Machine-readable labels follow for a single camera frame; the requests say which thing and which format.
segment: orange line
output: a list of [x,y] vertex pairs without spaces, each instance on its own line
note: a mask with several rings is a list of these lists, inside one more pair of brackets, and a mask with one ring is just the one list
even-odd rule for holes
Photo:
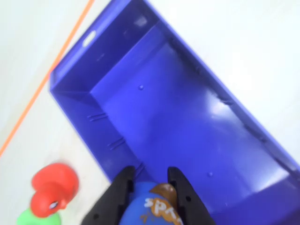
[[8,144],[10,143],[11,139],[14,137],[16,131],[18,130],[19,126],[21,125],[21,123],[23,122],[24,118],[26,117],[28,111],[30,110],[30,108],[32,107],[33,103],[36,101],[38,95],[41,93],[41,90],[43,89],[43,87],[45,86],[45,84],[47,83],[48,79],[49,79],[49,75],[52,72],[52,70],[57,66],[57,64],[60,62],[63,53],[66,51],[68,45],[70,44],[72,38],[74,37],[75,33],[77,32],[80,24],[82,23],[83,19],[85,18],[85,16],[87,15],[87,13],[89,12],[92,4],[94,3],[94,0],[89,0],[88,4],[86,5],[86,7],[84,8],[83,12],[81,13],[80,17],[78,18],[75,26],[73,27],[71,33],[69,34],[67,40],[65,41],[64,45],[62,46],[59,54],[56,56],[54,62],[52,63],[50,69],[48,70],[48,72],[46,73],[45,77],[43,78],[42,82],[40,83],[40,85],[38,86],[37,90],[34,92],[34,95],[32,96],[32,98],[30,99],[29,103],[27,104],[25,110],[22,112],[20,118],[18,119],[17,123],[15,124],[13,130],[10,132],[10,134],[8,135],[6,141],[4,142],[4,144],[1,147],[0,150],[0,156],[2,155],[2,153],[4,152],[4,150],[6,149],[6,147],[8,146]]

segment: red toy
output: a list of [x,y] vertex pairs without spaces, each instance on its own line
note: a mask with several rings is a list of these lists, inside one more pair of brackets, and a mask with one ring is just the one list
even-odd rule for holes
[[64,209],[77,194],[79,180],[75,171],[66,164],[50,164],[32,178],[36,193],[31,199],[31,211],[36,217],[45,218]]

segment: white table surface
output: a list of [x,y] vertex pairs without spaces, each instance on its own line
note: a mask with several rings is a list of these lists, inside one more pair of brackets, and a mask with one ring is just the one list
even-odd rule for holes
[[[73,43],[109,0],[96,0]],[[300,2],[150,0],[241,103],[300,163]],[[0,144],[45,76],[87,0],[0,3]],[[0,224],[29,206],[30,180],[63,161],[80,191],[61,211],[78,225],[109,185],[45,86],[0,158]]]

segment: brown cap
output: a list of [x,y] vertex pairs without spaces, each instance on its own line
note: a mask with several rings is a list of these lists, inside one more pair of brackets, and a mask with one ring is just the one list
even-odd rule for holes
[[150,192],[164,197],[166,200],[168,200],[168,202],[173,206],[174,209],[177,209],[177,192],[171,184],[158,184],[153,189],[151,189]]

